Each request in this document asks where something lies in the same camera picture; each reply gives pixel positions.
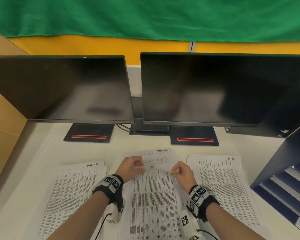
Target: monitor screen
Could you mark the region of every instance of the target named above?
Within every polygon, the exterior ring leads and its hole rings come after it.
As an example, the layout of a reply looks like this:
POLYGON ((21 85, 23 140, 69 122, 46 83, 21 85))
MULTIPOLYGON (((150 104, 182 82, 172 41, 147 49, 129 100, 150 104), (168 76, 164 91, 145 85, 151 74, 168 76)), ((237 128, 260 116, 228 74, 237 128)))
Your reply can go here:
POLYGON ((256 126, 300 79, 300 56, 141 53, 145 124, 256 126))
POLYGON ((0 93, 34 122, 134 123, 124 56, 0 56, 0 93))

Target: wrist tracker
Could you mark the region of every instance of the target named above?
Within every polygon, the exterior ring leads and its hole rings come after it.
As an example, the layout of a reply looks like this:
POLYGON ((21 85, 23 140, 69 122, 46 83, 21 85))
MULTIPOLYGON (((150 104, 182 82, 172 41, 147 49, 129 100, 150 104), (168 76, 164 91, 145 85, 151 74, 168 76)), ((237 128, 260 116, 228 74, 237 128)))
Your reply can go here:
POLYGON ((122 177, 116 174, 105 176, 97 185, 92 194, 97 191, 102 191, 109 198, 109 205, 115 203, 118 207, 118 212, 122 212, 124 208, 122 199, 122 187, 124 181, 122 177))
POLYGON ((195 185, 191 188, 187 208, 195 218, 207 222, 206 210, 212 203, 220 205, 211 189, 203 185, 195 185))

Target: forearm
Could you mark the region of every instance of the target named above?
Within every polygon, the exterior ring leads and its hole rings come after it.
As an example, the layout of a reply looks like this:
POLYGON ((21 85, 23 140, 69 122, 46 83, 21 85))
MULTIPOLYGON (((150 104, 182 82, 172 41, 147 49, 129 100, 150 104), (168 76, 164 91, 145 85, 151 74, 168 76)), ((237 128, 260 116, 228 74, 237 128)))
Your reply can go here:
POLYGON ((47 240, 90 240, 108 203, 109 198, 97 191, 47 240))
POLYGON ((265 240, 216 203, 208 206, 206 216, 220 240, 265 240))

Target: green curtain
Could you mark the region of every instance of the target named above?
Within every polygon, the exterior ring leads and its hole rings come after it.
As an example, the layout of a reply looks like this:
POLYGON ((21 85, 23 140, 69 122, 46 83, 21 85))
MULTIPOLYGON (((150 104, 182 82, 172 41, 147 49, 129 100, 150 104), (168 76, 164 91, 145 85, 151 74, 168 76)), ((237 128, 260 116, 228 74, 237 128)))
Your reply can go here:
POLYGON ((300 41, 300 0, 0 0, 0 34, 300 41))

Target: red stripe on monitor base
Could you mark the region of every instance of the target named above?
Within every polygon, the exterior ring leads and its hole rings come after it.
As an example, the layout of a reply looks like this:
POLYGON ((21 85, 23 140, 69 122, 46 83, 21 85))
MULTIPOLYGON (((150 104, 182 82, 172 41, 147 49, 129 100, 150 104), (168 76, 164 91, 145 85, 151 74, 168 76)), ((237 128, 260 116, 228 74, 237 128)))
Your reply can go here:
POLYGON ((107 136, 94 136, 94 135, 72 135, 72 138, 82 138, 82 139, 99 139, 105 140, 107 136))
POLYGON ((178 137, 178 141, 214 142, 214 139, 211 139, 211 138, 187 138, 187 137, 178 137))

